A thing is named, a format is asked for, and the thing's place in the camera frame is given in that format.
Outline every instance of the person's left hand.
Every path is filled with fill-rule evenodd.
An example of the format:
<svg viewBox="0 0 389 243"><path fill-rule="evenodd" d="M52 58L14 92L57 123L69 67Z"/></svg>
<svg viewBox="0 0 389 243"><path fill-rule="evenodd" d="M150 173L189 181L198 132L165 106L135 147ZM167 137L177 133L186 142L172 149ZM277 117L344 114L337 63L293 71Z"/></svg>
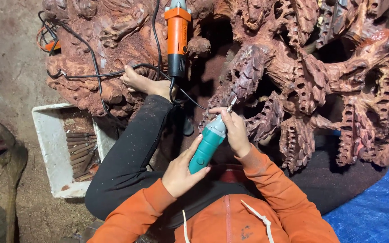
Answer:
<svg viewBox="0 0 389 243"><path fill-rule="evenodd" d="M162 183L166 190L175 198L182 196L190 190L196 183L202 180L210 171L210 167L205 167L195 174L188 170L188 163L196 152L196 149L202 141L202 134L192 143L189 149L182 152L178 158L171 161L162 178Z"/></svg>

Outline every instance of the blue tarp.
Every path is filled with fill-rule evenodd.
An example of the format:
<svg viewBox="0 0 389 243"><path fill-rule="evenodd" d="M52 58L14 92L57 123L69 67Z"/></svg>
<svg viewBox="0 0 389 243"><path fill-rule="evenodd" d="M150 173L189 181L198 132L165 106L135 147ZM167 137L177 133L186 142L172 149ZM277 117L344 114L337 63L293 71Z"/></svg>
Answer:
<svg viewBox="0 0 389 243"><path fill-rule="evenodd" d="M389 170L380 181L324 219L342 243L389 243Z"/></svg>

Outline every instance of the orange hoodie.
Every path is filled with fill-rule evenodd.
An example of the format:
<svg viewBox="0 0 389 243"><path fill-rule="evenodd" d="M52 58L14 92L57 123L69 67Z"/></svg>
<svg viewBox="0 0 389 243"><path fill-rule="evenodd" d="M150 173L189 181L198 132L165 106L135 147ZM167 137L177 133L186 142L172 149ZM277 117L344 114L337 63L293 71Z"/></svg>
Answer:
<svg viewBox="0 0 389 243"><path fill-rule="evenodd" d="M187 221L191 243L271 242L269 239L275 243L339 242L314 203L267 155L252 145L245 157L237 159L267 202L243 194L223 196ZM255 216L241 200L266 220ZM134 242L175 201L158 179L111 212L88 243ZM175 239L186 242L183 226L175 230Z"/></svg>

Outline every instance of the bare foot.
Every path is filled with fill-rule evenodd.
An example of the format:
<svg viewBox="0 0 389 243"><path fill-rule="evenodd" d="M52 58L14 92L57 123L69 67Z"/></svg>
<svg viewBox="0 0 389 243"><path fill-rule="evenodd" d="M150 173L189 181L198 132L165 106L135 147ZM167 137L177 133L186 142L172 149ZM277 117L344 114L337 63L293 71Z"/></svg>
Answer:
<svg viewBox="0 0 389 243"><path fill-rule="evenodd" d="M149 78L137 74L131 66L124 67L125 74L121 77L122 82L130 92L142 92L147 95L159 95L170 101L169 80L153 81ZM172 89L172 98L175 99L176 88Z"/></svg>

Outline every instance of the person's right hand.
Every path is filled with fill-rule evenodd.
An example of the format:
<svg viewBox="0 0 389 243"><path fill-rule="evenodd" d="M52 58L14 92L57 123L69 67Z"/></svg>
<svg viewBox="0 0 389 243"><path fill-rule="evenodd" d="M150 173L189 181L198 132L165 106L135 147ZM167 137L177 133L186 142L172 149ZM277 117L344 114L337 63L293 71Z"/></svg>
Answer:
<svg viewBox="0 0 389 243"><path fill-rule="evenodd" d="M226 107L209 109L209 113L220 113L223 123L227 128L227 140L235 154L242 158L251 150L251 144L247 137L246 124L244 120L235 112L229 113Z"/></svg>

